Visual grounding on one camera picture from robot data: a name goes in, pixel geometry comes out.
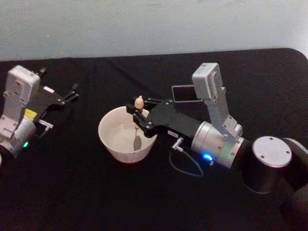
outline yellow warning label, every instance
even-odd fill
[[[26,109],[25,111],[25,117],[27,117],[28,119],[30,119],[31,121],[34,120],[34,118],[37,116],[37,113],[34,111],[31,111],[29,109]]]

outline label sticker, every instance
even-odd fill
[[[174,133],[173,131],[168,131],[168,134],[169,134],[170,136],[175,137],[175,138],[178,138],[178,137],[179,137],[179,135],[178,135],[177,133]]]
[[[26,109],[25,111],[25,117],[27,117],[28,119],[30,119],[31,121],[34,120],[34,118],[37,116],[37,113],[34,111],[31,111],[29,109]]]
[[[49,88],[49,87],[46,87],[46,86],[45,86],[43,89],[46,90],[46,91],[48,91],[48,92],[50,92],[50,93],[54,93],[54,90],[51,89],[51,88]]]

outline small figurine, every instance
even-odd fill
[[[144,107],[144,101],[142,96],[139,96],[136,100],[135,100],[135,104],[134,104],[135,108],[142,111],[143,107]]]

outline white bowl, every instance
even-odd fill
[[[149,112],[142,111],[147,117]],[[111,155],[122,163],[136,163],[144,159],[149,153],[156,140],[156,135],[147,138],[141,129],[137,135],[141,138],[141,149],[134,151],[134,140],[137,126],[133,122],[133,116],[126,112],[126,107],[118,107],[108,112],[100,121],[98,135],[111,153]]]

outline blue led light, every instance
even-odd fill
[[[23,147],[26,148],[29,145],[29,142],[27,141],[26,143],[24,143]]]
[[[207,160],[207,161],[213,161],[214,158],[212,157],[212,155],[210,153],[203,153],[202,154],[203,159]]]

